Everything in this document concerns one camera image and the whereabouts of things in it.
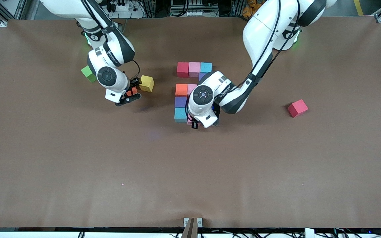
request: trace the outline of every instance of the pink cube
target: pink cube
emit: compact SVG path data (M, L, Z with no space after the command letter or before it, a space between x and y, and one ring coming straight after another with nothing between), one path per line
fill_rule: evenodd
M189 77L189 63L187 62L177 63L177 77Z
M292 117L296 117L304 113L308 110L307 105L305 105L305 102L301 100L295 101L290 105L290 107L287 109Z
M189 63L189 77L198 77L201 72L201 63Z
M198 86L197 84L188 84L188 96L192 93L192 91Z

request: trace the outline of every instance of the green cube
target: green cube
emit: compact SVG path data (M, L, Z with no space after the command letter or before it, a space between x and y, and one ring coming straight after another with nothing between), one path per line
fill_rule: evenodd
M95 77L94 74L92 74L92 71L91 69L89 69L89 65L86 66L85 68L83 68L82 70L82 73L83 75L91 82L95 82L95 80L97 80L97 77Z

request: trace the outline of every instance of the black circular joint cap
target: black circular joint cap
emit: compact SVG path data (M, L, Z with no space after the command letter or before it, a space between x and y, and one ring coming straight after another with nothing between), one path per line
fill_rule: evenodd
M117 74L112 68L105 66L98 70L97 79L102 85L113 86L117 79Z
M209 104L214 97L212 89L206 85L199 85L193 91L193 100L198 105Z

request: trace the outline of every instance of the red cube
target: red cube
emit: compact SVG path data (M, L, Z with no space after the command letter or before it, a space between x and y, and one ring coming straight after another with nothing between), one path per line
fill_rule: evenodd
M305 105L305 102L301 99L292 103L287 110L289 111L292 117L296 117L306 112L308 110L308 107L307 105Z
M188 62L177 63L177 77L189 77L189 63Z

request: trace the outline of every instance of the orange cube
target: orange cube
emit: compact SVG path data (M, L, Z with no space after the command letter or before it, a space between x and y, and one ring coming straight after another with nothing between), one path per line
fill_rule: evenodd
M188 96L188 85L184 83L176 84L176 97L187 97Z

